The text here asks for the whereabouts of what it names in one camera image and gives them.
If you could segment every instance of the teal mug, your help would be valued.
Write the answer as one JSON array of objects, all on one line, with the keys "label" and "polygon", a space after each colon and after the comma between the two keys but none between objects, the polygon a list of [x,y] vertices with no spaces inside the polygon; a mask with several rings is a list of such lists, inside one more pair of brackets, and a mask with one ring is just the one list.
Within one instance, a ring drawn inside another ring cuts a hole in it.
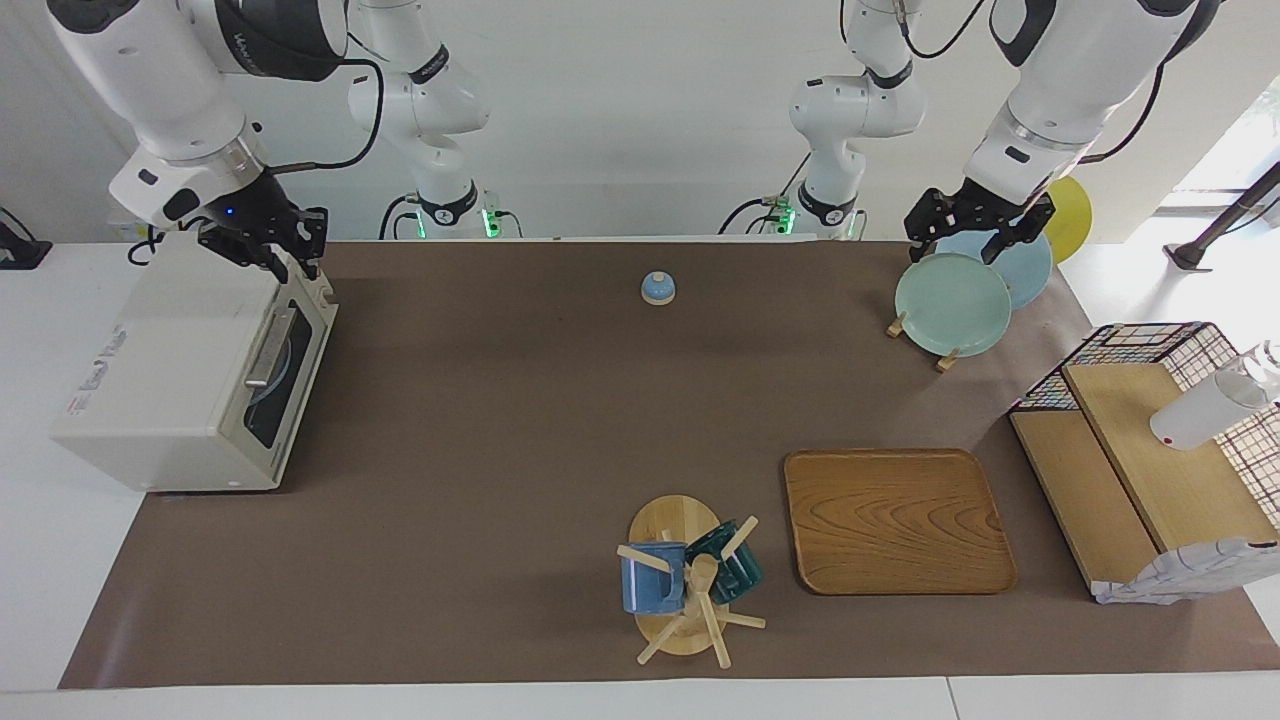
[{"label": "teal mug", "polygon": [[704,553],[719,561],[716,582],[710,591],[712,601],[717,605],[728,605],[736,601],[755,589],[764,579],[764,570],[760,569],[760,564],[755,561],[755,555],[751,553],[751,548],[745,542],[737,546],[737,551],[727,560],[721,560],[721,551],[728,546],[728,541],[733,539],[735,533],[737,533],[737,521],[726,520],[714,530],[695,539],[685,551],[685,562],[692,562],[694,557]]}]

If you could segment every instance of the blue mug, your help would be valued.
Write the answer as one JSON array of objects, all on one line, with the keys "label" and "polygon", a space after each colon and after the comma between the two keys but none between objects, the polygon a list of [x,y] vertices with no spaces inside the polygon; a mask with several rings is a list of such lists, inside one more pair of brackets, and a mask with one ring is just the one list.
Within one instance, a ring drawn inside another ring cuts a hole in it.
[{"label": "blue mug", "polygon": [[622,609],[632,615],[671,615],[685,609],[685,543],[634,542],[634,550],[666,560],[671,573],[622,557]]}]

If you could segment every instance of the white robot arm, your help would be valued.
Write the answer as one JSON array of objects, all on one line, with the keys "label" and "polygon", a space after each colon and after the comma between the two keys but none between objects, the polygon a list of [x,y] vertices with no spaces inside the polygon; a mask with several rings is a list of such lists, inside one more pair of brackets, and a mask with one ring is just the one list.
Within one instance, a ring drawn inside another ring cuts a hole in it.
[{"label": "white robot arm", "polygon": [[809,141],[809,173],[787,202],[797,208],[795,232],[841,237],[849,224],[867,159],[850,142],[896,137],[920,127],[925,97],[914,77],[900,19],[915,27],[924,0],[908,0],[900,18],[893,0],[854,0],[845,10],[847,46],[861,76],[826,76],[801,85],[791,99],[791,123]]},{"label": "white robot arm", "polygon": [[1021,78],[952,196],[931,188],[906,217],[913,259],[941,237],[995,229],[993,261],[1036,240],[1053,214],[1048,183],[1068,174],[1111,113],[1194,42],[1221,0],[996,0],[991,32]]},{"label": "white robot arm", "polygon": [[[357,0],[357,10],[369,27],[370,51],[389,70],[381,137],[410,165],[421,227],[433,238],[495,234],[486,193],[467,172],[462,150],[447,137],[489,122],[480,82],[451,58],[425,1]],[[372,129],[378,97],[366,79],[356,78],[348,102],[356,122]]]},{"label": "white robot arm", "polygon": [[241,265],[287,274],[268,247],[319,273],[326,214],[301,210],[266,168],[256,129],[223,72],[323,79],[346,53],[342,0],[46,0],[54,32],[138,149],[111,193],[173,227],[197,210],[201,242]]}]

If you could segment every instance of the brown table mat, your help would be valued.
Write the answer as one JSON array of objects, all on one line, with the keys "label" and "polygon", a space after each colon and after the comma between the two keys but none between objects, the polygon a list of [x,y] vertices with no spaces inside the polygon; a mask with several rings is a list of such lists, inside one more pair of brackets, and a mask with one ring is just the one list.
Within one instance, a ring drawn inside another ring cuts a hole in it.
[{"label": "brown table mat", "polygon": [[[906,247],[338,245],[338,325],[283,487],[150,496],[64,688],[1280,667],[1243,592],[1098,606],[1002,413],[1088,331],[1061,277],[940,375],[890,341]],[[650,307],[640,279],[671,272]],[[960,447],[1020,571],[989,597],[819,597],[787,454]],[[755,514],[733,667],[660,656],[620,598],[631,516]]]}]

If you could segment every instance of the wooden shelf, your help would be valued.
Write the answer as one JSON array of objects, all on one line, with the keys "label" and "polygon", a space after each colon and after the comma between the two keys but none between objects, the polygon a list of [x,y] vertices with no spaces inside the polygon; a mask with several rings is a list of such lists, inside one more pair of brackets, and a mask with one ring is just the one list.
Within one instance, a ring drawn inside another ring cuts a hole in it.
[{"label": "wooden shelf", "polygon": [[1075,365],[1065,375],[1160,551],[1233,537],[1276,539],[1217,445],[1184,452],[1151,433],[1151,416],[1181,392],[1162,365]]},{"label": "wooden shelf", "polygon": [[1158,551],[1078,410],[1010,416],[1084,582],[1128,583]]}]

